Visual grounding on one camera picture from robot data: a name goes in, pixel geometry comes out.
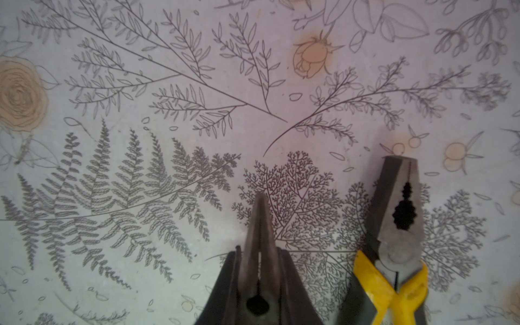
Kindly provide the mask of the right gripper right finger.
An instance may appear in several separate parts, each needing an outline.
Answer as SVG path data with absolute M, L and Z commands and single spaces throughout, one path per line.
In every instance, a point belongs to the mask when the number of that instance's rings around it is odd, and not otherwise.
M 296 266 L 287 250 L 278 248 L 281 289 L 280 289 L 280 322 L 289 325 L 319 325 L 323 324 Z

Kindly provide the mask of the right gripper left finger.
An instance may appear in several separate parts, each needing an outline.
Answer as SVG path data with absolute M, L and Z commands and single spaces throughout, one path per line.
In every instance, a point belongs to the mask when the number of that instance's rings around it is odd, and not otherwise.
M 195 325 L 236 324 L 241 255 L 240 246 L 227 254 L 215 286 Z

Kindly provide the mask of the orange black long-nose pliers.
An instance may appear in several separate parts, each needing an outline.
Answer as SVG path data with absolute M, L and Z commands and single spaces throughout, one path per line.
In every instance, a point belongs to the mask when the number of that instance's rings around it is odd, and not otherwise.
M 255 197 L 238 275 L 237 324 L 280 323 L 281 273 L 267 195 Z

